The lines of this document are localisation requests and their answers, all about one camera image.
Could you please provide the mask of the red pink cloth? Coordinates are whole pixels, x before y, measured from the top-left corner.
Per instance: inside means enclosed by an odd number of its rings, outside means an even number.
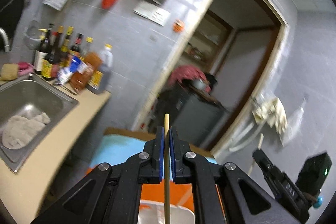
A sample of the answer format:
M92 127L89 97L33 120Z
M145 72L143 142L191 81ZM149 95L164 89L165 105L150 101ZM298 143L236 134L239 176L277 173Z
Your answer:
M173 86L175 83L182 84L184 80L187 81L187 85L191 86L191 81L194 79L205 80L207 88L203 92L209 93L211 91L206 75L199 68L192 65L180 65L175 68L167 81L167 86Z

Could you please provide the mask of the white wall socket panel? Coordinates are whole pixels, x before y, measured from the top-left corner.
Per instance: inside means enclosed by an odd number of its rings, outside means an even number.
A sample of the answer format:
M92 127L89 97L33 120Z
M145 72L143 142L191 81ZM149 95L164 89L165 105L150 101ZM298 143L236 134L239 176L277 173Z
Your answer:
M146 1L140 1L133 11L160 26L164 26L171 15L168 11Z

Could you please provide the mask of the clear yellow-capped bottle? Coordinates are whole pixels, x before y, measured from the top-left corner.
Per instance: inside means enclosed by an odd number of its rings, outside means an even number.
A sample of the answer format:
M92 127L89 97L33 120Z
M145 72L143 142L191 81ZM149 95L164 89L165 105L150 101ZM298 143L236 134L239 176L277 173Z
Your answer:
M87 37L86 41L85 41L85 45L84 48L82 49L81 53L80 53L80 59L84 60L86 55L89 53L90 47L92 45L93 42L93 38L92 37Z

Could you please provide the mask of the black tracker box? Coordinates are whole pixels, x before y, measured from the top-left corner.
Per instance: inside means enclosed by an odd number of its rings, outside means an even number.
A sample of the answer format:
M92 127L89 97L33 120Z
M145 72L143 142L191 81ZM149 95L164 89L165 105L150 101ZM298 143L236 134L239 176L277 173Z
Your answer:
M332 166L332 161L325 151L306 159L298 174L296 186L303 193L316 196L321 190Z

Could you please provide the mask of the cream rubber gloves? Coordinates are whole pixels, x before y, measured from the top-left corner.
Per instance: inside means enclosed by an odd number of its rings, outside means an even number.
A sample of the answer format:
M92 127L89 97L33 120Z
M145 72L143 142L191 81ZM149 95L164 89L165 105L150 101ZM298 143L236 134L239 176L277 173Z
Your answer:
M288 127L285 108L278 97L273 97L259 104L252 115L256 124L265 122L269 127L275 127L276 132L281 135Z

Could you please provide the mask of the yellow sponge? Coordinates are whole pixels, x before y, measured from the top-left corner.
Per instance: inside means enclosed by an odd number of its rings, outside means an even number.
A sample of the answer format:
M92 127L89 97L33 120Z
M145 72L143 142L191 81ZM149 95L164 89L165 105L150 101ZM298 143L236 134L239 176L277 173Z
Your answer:
M12 81L18 77L18 64L4 64L1 69L1 80Z

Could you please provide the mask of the stainless steel sink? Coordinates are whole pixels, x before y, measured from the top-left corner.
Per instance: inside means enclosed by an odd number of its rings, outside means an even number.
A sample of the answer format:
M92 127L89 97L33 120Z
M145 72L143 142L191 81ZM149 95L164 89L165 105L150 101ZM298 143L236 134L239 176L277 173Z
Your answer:
M76 99L34 73L1 85L1 159L11 172L20 170L38 144L78 104ZM51 122L26 147L8 149L3 146L2 133L12 116L31 119L42 112L49 116Z

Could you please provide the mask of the small metal pot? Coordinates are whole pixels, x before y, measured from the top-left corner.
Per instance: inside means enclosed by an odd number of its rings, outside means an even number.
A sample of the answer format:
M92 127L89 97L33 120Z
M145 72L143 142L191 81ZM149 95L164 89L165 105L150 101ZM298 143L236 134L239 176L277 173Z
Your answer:
M207 83L203 79L194 79L191 81L191 86L198 90L205 91L207 88Z

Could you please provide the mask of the blue white salt bag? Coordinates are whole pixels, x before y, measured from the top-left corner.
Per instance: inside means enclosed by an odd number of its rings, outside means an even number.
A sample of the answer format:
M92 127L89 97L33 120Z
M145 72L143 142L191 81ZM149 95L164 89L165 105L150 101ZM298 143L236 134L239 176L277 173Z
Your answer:
M68 83L72 75L77 71L81 60L77 56L73 56L67 67L60 69L56 76L56 85L65 85Z

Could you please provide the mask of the grey dish rag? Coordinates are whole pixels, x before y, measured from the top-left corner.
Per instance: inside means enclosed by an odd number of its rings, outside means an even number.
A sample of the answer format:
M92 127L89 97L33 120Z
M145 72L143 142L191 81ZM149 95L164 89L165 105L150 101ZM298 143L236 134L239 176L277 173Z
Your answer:
M2 144L8 149L26 147L50 122L51 119L45 112L31 119L19 115L12 116L3 130Z

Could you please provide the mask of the black wok pan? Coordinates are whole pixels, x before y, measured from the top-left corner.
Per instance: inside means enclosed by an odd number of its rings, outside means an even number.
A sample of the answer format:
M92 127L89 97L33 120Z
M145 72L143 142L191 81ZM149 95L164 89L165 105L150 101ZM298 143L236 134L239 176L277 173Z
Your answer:
M9 40L14 37L24 6L25 0L1 0L1 28Z

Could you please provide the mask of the dark grey cabinet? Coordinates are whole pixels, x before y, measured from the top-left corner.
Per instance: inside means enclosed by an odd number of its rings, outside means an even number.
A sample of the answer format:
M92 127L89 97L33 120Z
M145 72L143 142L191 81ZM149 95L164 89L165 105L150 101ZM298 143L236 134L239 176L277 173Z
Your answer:
M210 102L195 90L176 83L158 96L153 118L148 125L149 132L156 132L156 128L164 124L166 113L180 139L201 147L229 111L220 103Z

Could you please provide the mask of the orange-brown spice bag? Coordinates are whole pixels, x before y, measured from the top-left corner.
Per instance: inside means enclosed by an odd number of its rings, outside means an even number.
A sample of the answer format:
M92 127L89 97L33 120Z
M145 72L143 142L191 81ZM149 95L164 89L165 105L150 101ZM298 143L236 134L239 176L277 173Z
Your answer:
M77 71L70 79L70 85L76 94L79 94L87 85L94 72L102 64L102 59L95 52L90 52L81 62Z

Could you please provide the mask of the black pump bottle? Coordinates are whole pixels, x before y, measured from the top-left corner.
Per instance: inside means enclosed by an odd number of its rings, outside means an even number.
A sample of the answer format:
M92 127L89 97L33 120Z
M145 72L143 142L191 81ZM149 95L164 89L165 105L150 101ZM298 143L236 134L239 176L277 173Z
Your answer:
M45 59L47 53L49 53L51 49L50 38L53 27L54 24L50 23L47 29L40 29L41 31L40 44L38 46L38 49L35 51L35 59L34 59L34 72L37 75L41 74L43 60Z

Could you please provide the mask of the red capped sauce bottle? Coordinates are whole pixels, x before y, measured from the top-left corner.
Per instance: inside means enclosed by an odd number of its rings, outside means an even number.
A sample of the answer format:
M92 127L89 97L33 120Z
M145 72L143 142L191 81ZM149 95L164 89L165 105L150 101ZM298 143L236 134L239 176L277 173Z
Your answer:
M69 50L69 54L71 56L80 56L80 44L82 42L83 39L83 34L78 33L75 39L75 43L72 45L72 47Z

